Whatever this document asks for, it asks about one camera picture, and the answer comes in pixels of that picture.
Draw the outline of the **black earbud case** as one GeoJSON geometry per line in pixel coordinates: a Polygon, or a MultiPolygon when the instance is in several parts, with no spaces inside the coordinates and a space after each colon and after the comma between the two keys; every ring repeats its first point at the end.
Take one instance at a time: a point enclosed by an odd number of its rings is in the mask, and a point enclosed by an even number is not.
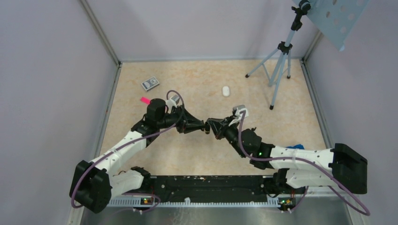
{"type": "Polygon", "coordinates": [[[210,133],[210,131],[211,131],[211,127],[210,127],[210,125],[209,125],[209,123],[208,123],[208,122],[205,122],[205,128],[204,128],[204,131],[205,131],[205,133],[206,133],[206,134],[209,134],[209,133],[210,133]]]}

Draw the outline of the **white earbud charging case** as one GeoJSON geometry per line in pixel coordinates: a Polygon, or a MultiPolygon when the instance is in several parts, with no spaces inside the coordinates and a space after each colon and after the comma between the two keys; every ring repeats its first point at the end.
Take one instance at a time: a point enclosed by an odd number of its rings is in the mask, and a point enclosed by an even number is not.
{"type": "Polygon", "coordinates": [[[222,95],[224,97],[229,97],[230,96],[230,88],[228,86],[223,86],[222,87],[222,95]]]}

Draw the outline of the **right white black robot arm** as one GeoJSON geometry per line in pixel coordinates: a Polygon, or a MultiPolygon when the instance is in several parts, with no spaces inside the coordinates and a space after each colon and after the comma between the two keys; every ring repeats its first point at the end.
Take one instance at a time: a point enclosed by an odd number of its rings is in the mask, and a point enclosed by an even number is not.
{"type": "Polygon", "coordinates": [[[242,130],[233,117],[209,118],[205,131],[225,138],[254,167],[276,169],[275,187],[281,193],[301,187],[339,187],[353,194],[367,193],[367,159],[343,143],[325,150],[304,150],[264,143],[255,130],[242,130]]]}

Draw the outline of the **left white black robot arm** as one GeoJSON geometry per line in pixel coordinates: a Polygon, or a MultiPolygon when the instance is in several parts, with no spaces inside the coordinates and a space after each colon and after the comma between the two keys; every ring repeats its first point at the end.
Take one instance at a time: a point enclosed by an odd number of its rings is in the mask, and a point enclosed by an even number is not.
{"type": "Polygon", "coordinates": [[[72,207],[85,207],[99,213],[112,199],[128,191],[148,192],[150,174],[145,169],[133,167],[120,175],[116,172],[160,134],[173,128],[182,134],[209,131],[203,120],[186,111],[184,104],[177,105],[172,99],[150,100],[146,114],[121,141],[101,156],[91,161],[82,160],[76,165],[69,192],[72,207]]]}

